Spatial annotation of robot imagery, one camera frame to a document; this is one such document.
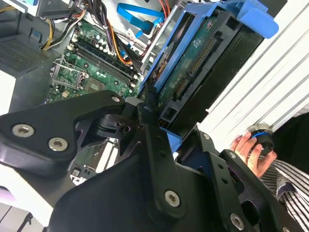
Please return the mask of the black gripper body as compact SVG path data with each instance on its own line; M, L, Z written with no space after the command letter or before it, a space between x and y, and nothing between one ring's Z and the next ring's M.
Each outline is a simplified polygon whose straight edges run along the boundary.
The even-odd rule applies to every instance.
M198 171L176 166L186 215L152 219L141 186L141 162L129 158L68 191L56 204L50 232L229 232L208 180Z

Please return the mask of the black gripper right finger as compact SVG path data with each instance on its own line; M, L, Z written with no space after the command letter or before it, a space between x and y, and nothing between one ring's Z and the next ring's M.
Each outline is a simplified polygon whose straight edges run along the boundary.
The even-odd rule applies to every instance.
M227 232L300 232L284 207L231 150L218 152L211 138L199 133L199 169L211 182L219 219Z

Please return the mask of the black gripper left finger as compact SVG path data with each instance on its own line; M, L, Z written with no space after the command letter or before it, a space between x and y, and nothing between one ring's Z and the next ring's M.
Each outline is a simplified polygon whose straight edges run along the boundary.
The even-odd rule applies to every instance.
M103 90L3 115L0 161L38 177L61 177L79 151L116 138L117 164L140 159L140 183L150 217L182 219L186 202L181 200L183 190L168 136L158 125L155 100L154 91L147 91L143 100L126 102Z

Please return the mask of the person's hand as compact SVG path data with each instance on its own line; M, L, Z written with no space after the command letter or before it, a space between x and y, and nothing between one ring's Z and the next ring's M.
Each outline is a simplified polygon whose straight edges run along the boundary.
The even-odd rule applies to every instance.
M250 132L236 138L231 143L230 150L234 151L258 178L267 171L277 158L274 151L262 157L263 147L261 144L257 144L257 138L251 137Z

